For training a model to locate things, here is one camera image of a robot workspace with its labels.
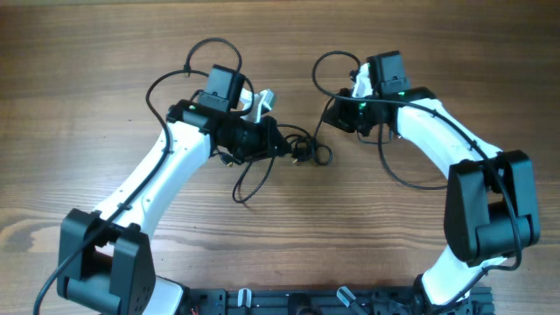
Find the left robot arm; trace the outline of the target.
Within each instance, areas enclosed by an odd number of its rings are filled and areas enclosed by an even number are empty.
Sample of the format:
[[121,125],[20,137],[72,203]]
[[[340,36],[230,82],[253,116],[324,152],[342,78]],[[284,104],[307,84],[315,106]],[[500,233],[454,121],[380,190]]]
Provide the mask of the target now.
[[238,70],[214,66],[206,86],[170,106],[162,132],[128,178],[91,212],[73,209],[62,221],[60,297],[100,314],[194,314],[181,283],[157,276],[151,240],[184,183],[216,155],[226,165],[250,165],[289,152],[269,115],[276,100],[256,93]]

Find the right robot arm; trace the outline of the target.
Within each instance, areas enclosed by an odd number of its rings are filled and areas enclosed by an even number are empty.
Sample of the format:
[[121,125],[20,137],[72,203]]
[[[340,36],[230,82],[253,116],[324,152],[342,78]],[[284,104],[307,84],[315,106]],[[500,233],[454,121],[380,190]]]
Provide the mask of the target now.
[[373,127],[413,143],[447,180],[447,245],[415,282],[409,310],[453,312],[474,305],[471,290],[492,270],[515,271],[541,233],[533,165],[473,134],[426,87],[412,87],[398,51],[370,56],[350,73],[353,87],[331,94],[325,123],[366,136]]

